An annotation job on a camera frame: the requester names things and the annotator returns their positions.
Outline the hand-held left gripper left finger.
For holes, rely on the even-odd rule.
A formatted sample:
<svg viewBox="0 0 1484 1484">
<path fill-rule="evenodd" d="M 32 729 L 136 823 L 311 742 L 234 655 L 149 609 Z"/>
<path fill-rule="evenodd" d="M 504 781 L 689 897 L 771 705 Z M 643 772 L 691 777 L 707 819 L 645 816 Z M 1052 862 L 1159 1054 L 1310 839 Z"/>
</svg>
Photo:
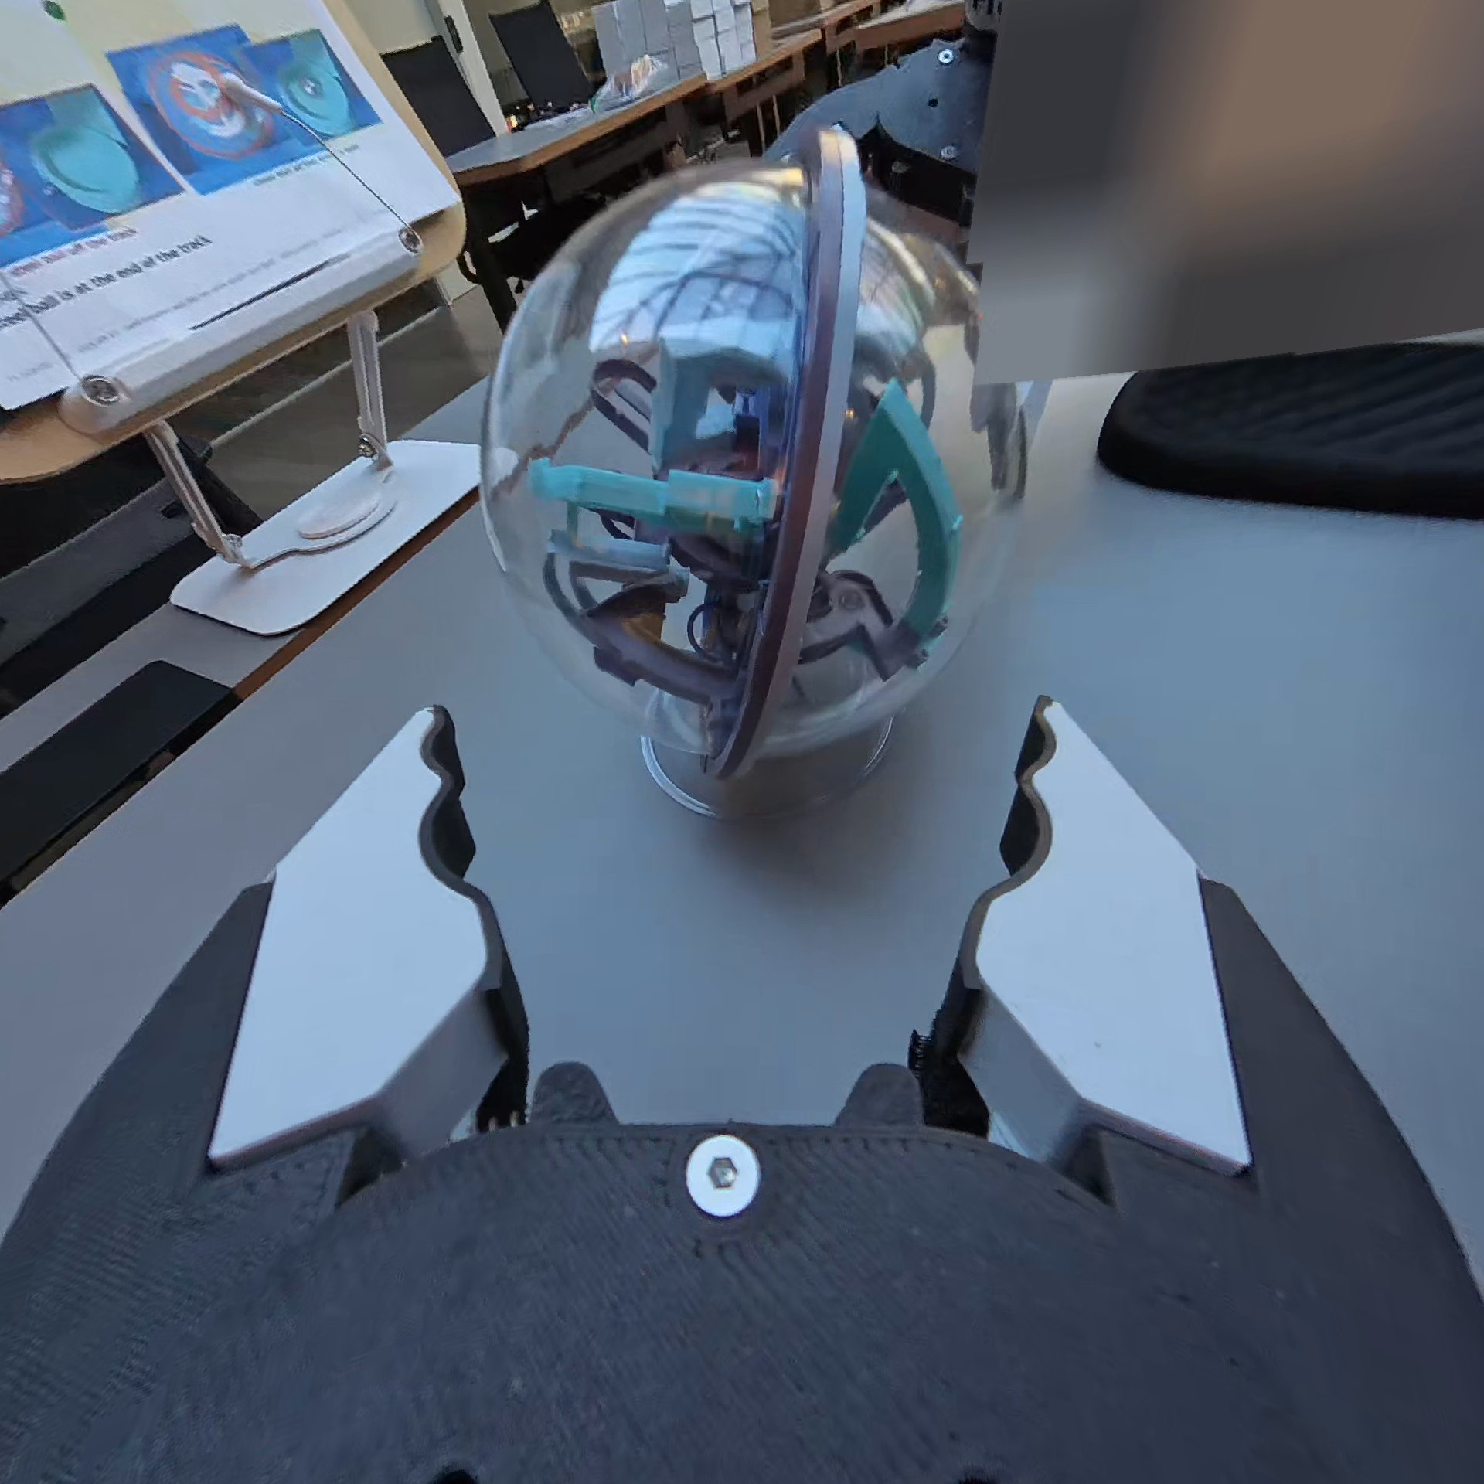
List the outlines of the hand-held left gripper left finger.
<svg viewBox="0 0 1484 1484">
<path fill-rule="evenodd" d="M 453 715 L 416 712 L 280 860 L 209 1157 L 371 1130 L 400 1160 L 522 1116 L 529 1019 L 477 853 Z"/>
</svg>

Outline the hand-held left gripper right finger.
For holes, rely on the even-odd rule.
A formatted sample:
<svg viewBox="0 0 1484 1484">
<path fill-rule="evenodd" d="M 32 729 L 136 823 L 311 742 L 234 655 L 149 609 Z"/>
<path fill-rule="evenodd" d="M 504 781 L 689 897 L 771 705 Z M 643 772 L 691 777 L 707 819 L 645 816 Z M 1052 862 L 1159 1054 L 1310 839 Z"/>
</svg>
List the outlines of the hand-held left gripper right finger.
<svg viewBox="0 0 1484 1484">
<path fill-rule="evenodd" d="M 1041 696 L 999 842 L 908 1065 L 928 1125 L 1069 1167 L 1092 1132 L 1251 1166 L 1200 869 L 1066 706 Z"/>
</svg>

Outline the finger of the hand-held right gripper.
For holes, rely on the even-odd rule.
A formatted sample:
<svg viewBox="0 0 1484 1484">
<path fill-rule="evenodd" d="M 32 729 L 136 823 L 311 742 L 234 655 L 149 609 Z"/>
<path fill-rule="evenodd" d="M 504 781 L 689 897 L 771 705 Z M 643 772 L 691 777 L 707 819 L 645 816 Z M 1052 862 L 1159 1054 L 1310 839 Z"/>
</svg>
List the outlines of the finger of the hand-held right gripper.
<svg viewBox="0 0 1484 1484">
<path fill-rule="evenodd" d="M 1052 381 L 977 383 L 970 425 L 990 447 L 990 482 L 1002 501 L 1025 496 L 1030 450 L 1046 411 Z"/>
<path fill-rule="evenodd" d="M 855 141 L 864 137 L 864 102 L 859 99 L 818 99 L 790 120 L 767 148 L 767 160 L 790 160 L 818 134 L 836 130 Z"/>
</svg>

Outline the clear plastic maze ball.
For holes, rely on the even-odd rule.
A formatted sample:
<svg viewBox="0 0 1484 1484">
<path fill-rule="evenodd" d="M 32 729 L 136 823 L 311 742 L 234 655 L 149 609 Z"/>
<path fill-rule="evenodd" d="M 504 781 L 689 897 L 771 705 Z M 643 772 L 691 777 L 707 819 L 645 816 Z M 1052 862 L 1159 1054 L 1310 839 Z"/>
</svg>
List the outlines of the clear plastic maze ball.
<svg viewBox="0 0 1484 1484">
<path fill-rule="evenodd" d="M 643 742 L 741 773 L 785 708 L 896 719 L 1007 576 L 972 429 L 979 284 L 827 130 L 582 228 L 488 387 L 481 503 L 536 641 Z"/>
</svg>

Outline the clear plastic ball stand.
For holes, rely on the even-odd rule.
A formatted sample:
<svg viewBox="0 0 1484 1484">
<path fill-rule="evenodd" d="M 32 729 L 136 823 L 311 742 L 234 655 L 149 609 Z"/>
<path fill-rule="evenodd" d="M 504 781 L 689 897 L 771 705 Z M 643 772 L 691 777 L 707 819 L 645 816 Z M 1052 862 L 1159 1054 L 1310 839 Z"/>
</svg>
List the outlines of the clear plastic ball stand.
<svg viewBox="0 0 1484 1484">
<path fill-rule="evenodd" d="M 721 821 L 788 818 L 848 795 L 887 752 L 893 717 L 785 708 L 746 770 L 723 777 L 702 752 L 691 710 L 654 706 L 642 756 L 656 786 L 679 807 Z"/>
</svg>

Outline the stack of grey boxes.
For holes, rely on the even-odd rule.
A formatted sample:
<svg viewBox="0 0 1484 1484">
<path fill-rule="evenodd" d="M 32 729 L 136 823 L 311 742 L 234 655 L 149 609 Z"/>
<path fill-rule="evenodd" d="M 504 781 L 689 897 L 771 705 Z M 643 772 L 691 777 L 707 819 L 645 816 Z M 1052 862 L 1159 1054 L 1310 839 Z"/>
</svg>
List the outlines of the stack of grey boxes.
<svg viewBox="0 0 1484 1484">
<path fill-rule="evenodd" d="M 751 1 L 617 1 L 590 9 L 610 77 L 651 56 L 682 79 L 711 81 L 757 62 L 767 49 L 767 5 L 762 14 L 764 30 L 757 30 Z"/>
</svg>

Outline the wooden edged office desk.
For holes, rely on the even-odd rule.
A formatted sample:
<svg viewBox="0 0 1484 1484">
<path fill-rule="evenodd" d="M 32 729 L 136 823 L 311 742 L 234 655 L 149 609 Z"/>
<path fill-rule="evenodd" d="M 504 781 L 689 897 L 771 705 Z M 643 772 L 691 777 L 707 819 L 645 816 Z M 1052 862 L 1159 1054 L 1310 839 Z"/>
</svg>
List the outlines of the wooden edged office desk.
<svg viewBox="0 0 1484 1484">
<path fill-rule="evenodd" d="M 568 115 L 451 155 L 467 217 L 458 266 L 484 293 L 499 327 L 507 328 L 516 311 L 520 272 L 507 265 L 507 251 L 529 213 L 610 192 L 649 164 L 675 171 L 712 127 L 728 132 L 753 118 L 753 150 L 765 152 L 783 129 L 778 99 L 806 81 L 806 51 L 822 39 L 813 26 L 719 79 L 684 79 L 608 113 Z"/>
</svg>

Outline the black padded wrist rest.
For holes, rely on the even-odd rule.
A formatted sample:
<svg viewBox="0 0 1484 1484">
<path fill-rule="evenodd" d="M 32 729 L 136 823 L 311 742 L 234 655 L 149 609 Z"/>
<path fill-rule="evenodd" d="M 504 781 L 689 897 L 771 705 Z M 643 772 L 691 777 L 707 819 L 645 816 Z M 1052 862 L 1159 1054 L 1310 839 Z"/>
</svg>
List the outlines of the black padded wrist rest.
<svg viewBox="0 0 1484 1484">
<path fill-rule="evenodd" d="M 1483 519 L 1483 348 L 1396 342 L 1131 376 L 1098 457 L 1147 489 Z"/>
</svg>

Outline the white document stand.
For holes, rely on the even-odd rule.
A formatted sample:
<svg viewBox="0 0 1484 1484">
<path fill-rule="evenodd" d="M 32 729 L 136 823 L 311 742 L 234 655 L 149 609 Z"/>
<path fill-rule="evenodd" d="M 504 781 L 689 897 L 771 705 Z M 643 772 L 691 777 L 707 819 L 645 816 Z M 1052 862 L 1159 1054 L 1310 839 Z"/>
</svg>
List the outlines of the white document stand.
<svg viewBox="0 0 1484 1484">
<path fill-rule="evenodd" d="M 197 535 L 212 549 L 202 567 L 181 579 L 172 602 L 260 637 L 285 636 L 317 620 L 477 482 L 472 447 L 387 434 L 377 307 L 451 268 L 465 243 L 467 217 L 444 153 L 350 9 L 327 7 L 444 168 L 454 206 L 394 238 L 364 240 L 189 334 L 136 351 L 105 372 L 80 376 L 57 395 L 15 413 L 4 410 L 6 484 L 75 470 L 142 436 Z M 258 528 L 230 533 L 211 508 L 172 418 L 338 328 L 347 332 L 357 387 L 359 452 Z"/>
</svg>

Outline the printed instruction sheet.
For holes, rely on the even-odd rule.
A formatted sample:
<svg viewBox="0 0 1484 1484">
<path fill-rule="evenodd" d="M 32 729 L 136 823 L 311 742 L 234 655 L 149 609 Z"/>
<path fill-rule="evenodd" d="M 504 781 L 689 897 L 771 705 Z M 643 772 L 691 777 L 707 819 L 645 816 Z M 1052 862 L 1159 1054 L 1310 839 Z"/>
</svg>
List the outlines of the printed instruction sheet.
<svg viewBox="0 0 1484 1484">
<path fill-rule="evenodd" d="M 327 3 L 2 3 L 4 410 L 456 192 Z"/>
</svg>

